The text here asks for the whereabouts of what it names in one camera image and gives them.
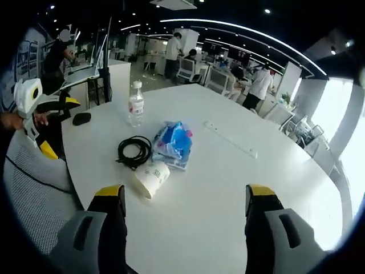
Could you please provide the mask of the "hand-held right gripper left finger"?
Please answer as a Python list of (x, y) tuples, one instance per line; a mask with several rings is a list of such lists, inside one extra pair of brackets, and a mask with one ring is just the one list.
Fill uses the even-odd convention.
[(62, 273), (127, 273), (125, 189), (104, 187), (59, 231), (50, 253)]

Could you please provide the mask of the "person's left hand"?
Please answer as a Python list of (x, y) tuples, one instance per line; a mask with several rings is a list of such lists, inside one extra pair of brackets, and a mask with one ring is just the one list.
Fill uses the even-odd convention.
[[(45, 114), (33, 113), (36, 124), (42, 124), (48, 126), (47, 116)], [(23, 129), (23, 119), (16, 112), (1, 113), (1, 123), (5, 129), (8, 130), (21, 130)]]

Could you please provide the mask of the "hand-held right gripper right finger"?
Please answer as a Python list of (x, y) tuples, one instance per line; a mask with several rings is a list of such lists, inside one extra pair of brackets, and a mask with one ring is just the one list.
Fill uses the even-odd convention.
[(313, 228), (270, 188), (246, 186), (246, 273), (309, 273), (326, 255)]

